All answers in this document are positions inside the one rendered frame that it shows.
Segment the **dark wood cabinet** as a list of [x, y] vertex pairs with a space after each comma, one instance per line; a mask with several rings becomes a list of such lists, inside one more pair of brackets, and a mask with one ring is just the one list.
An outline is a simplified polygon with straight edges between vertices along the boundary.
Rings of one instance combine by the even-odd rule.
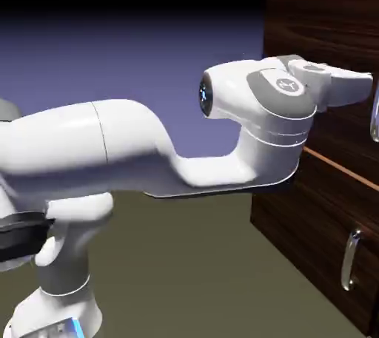
[[293, 185], [252, 224], [367, 338], [379, 338], [379, 0], [266, 0], [264, 54], [373, 75], [314, 122]]

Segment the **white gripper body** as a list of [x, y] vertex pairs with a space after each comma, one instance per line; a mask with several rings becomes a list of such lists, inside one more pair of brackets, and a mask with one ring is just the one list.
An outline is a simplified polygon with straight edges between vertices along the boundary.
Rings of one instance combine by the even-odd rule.
[[321, 96], [317, 112], [329, 107], [343, 107], [365, 101], [371, 92], [373, 76], [369, 72], [355, 72], [338, 67], [317, 67], [321, 77]]

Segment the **dark wood cabinet door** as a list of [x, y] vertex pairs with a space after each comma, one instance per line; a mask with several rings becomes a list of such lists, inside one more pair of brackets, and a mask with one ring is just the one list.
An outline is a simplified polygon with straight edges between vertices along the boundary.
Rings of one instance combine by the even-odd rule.
[[[264, 55], [298, 54], [373, 76], [379, 87], [379, 0], [266, 0]], [[379, 142], [370, 120], [375, 96], [315, 118], [313, 155], [379, 191]]]
[[[304, 152], [293, 182], [252, 198], [251, 223], [366, 337], [379, 338], [379, 191]], [[351, 231], [362, 229], [358, 284], [341, 287]]]

